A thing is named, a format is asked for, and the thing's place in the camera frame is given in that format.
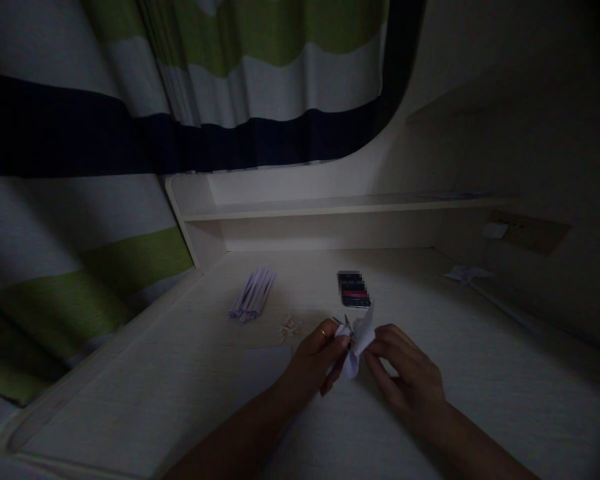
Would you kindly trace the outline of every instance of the phone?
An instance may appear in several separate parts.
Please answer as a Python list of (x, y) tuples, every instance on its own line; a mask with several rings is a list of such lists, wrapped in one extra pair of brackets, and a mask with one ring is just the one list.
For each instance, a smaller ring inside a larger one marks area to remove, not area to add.
[(358, 271), (339, 271), (338, 288), (340, 289), (340, 298), (345, 307), (350, 308), (369, 308), (371, 299), (365, 281)]

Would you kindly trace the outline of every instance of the desk surface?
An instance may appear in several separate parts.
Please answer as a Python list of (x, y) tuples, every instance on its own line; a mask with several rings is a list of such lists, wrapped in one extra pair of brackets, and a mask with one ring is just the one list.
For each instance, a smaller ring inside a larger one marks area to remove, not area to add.
[[(225, 315), (260, 266), (278, 277), (262, 317), (241, 327)], [(112, 358), (58, 401), (50, 418), (29, 426), (16, 450), (60, 470), (81, 465), (86, 477), (150, 477), (170, 452), (176, 456), (232, 412), (244, 350), (278, 345), (288, 313), (304, 322), (304, 335), (341, 314), (336, 272), (360, 270), (376, 301), (376, 325), (408, 332), (440, 367), (456, 407), (541, 477), (590, 478), (600, 468), (600, 389), (476, 292), (442, 277), (452, 266), (432, 249), (229, 253), (146, 328), (127, 335), (123, 348), (122, 340), (107, 344), (103, 355), (117, 347)], [(41, 400), (53, 401), (54, 392)], [(356, 380), (342, 378), (312, 402), (264, 476), (439, 474), (362, 368)]]

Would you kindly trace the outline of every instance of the power outlet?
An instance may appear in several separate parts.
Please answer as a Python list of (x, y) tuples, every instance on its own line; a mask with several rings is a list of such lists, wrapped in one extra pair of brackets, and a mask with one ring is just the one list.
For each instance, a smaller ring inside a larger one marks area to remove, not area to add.
[(570, 225), (494, 210), (489, 222), (508, 226), (502, 241), (548, 257), (571, 229)]

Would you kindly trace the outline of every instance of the finger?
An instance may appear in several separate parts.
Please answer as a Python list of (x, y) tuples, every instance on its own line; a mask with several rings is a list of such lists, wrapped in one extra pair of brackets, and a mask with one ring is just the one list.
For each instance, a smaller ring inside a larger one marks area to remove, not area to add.
[(390, 401), (398, 398), (401, 394), (400, 388), (393, 382), (392, 378), (382, 366), (380, 359), (369, 350), (365, 350), (364, 357), (367, 368), (369, 368), (369, 372), (385, 400)]
[(338, 330), (338, 324), (332, 319), (326, 319), (308, 334), (307, 338), (302, 340), (298, 349), (302, 348), (307, 355), (318, 353), (333, 338), (336, 330)]
[(346, 335), (336, 337), (317, 354), (325, 370), (336, 363), (340, 355), (347, 351), (349, 340), (350, 338)]
[(422, 353), (422, 350), (414, 349), (410, 343), (403, 339), (402, 335), (398, 335), (393, 329), (376, 329), (375, 338), (400, 349), (404, 354), (408, 355), (409, 358), (416, 362), (421, 362), (426, 358), (426, 355)]
[(346, 358), (347, 358), (347, 352), (344, 352), (342, 355), (340, 355), (340, 358), (338, 359), (338, 361), (335, 363), (335, 365), (333, 366), (333, 368), (327, 375), (325, 382), (320, 387), (320, 395), (322, 395), (323, 397), (327, 394), (327, 392), (329, 390), (331, 390), (335, 381), (338, 380), (338, 378), (340, 378), (340, 373), (342, 372), (342, 366), (345, 364)]
[(376, 357), (389, 360), (389, 363), (406, 382), (413, 382), (418, 364), (398, 347), (376, 339), (369, 344), (367, 350)]
[(376, 328), (376, 332), (378, 332), (378, 331), (390, 331), (390, 332), (394, 332), (394, 334), (396, 334), (402, 340), (404, 340), (405, 342), (407, 342), (407, 344), (409, 346), (411, 346), (412, 348), (414, 348), (414, 349), (422, 352), (422, 350), (420, 350), (420, 347), (418, 347), (415, 344), (415, 342), (413, 340), (411, 340), (411, 338), (409, 338), (409, 336), (406, 333), (404, 333), (402, 330), (400, 330), (398, 327), (396, 327), (392, 323), (388, 323), (386, 325), (380, 325), (378, 328)]

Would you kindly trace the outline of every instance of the striped curtain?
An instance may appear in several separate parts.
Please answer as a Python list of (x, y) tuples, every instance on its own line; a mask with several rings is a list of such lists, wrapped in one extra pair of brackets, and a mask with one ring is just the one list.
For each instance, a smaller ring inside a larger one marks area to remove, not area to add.
[(0, 395), (193, 268), (158, 175), (344, 157), (407, 86), (423, 0), (0, 0)]

